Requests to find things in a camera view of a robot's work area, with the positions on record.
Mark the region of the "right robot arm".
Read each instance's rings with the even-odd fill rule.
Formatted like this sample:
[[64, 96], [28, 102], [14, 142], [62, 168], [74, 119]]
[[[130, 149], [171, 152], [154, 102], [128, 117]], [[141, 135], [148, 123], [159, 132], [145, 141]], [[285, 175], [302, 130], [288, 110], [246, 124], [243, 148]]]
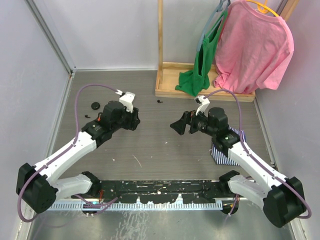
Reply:
[[223, 196], [245, 197], [259, 206], [278, 228], [302, 218], [308, 211], [301, 181], [279, 173], [255, 154], [243, 138], [229, 128], [222, 108], [213, 107], [208, 114], [185, 111], [178, 121], [170, 124], [179, 135], [185, 133], [186, 126], [190, 126], [190, 134], [200, 131], [210, 136], [220, 154], [236, 162], [253, 178], [250, 181], [236, 171], [226, 173], [219, 179], [219, 191]]

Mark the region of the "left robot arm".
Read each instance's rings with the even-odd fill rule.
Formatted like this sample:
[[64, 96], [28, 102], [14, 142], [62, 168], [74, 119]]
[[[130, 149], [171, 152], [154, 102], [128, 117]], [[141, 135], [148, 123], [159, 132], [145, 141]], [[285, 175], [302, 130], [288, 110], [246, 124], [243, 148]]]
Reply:
[[110, 140], [120, 129], [134, 131], [139, 109], [128, 109], [124, 101], [109, 101], [94, 120], [88, 122], [78, 135], [54, 154], [35, 165], [23, 164], [17, 175], [16, 193], [37, 214], [49, 209], [59, 199], [76, 194], [95, 198], [100, 193], [100, 181], [85, 171], [75, 177], [60, 176], [88, 153]]

